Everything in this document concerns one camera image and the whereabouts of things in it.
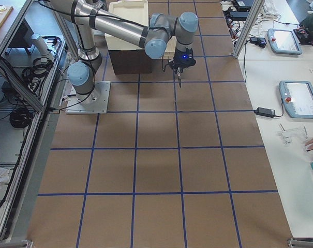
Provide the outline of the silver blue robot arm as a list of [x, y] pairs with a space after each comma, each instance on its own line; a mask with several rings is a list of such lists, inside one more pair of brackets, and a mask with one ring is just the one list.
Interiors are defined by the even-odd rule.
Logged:
[[[179, 17], [155, 13], [150, 24], [142, 24], [123, 19], [102, 8], [94, 1], [50, 1], [48, 9], [76, 25], [83, 53], [95, 51], [92, 34], [82, 34], [83, 29], [102, 31], [120, 40], [145, 50], [151, 59], [161, 58], [172, 37], [176, 37], [174, 57], [168, 61], [169, 67], [177, 74], [196, 64], [192, 43], [198, 28], [198, 17], [192, 12], [184, 12]], [[83, 46], [90, 44], [90, 49]]]

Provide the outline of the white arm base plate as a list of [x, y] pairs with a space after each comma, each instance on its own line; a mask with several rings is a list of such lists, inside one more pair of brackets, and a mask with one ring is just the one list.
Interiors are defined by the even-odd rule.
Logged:
[[97, 81], [95, 88], [89, 97], [77, 95], [74, 87], [71, 87], [70, 94], [74, 94], [68, 100], [68, 108], [65, 108], [66, 114], [106, 114], [108, 110], [110, 81]]

